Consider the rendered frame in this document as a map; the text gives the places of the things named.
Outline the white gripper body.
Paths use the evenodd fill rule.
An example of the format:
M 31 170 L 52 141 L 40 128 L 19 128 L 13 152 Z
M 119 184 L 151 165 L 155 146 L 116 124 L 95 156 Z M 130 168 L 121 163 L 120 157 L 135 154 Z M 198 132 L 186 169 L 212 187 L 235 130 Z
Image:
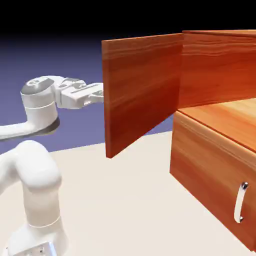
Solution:
M 86 84 L 85 82 L 74 82 L 61 90 L 59 108 L 62 109 L 81 109 L 90 105 L 89 94 L 104 91 L 102 82 Z

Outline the wooden cabinet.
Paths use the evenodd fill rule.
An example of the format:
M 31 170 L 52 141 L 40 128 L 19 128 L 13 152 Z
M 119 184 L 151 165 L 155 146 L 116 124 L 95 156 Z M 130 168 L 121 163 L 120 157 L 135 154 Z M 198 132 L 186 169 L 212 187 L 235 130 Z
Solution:
M 256 29 L 183 32 L 177 112 L 256 153 Z

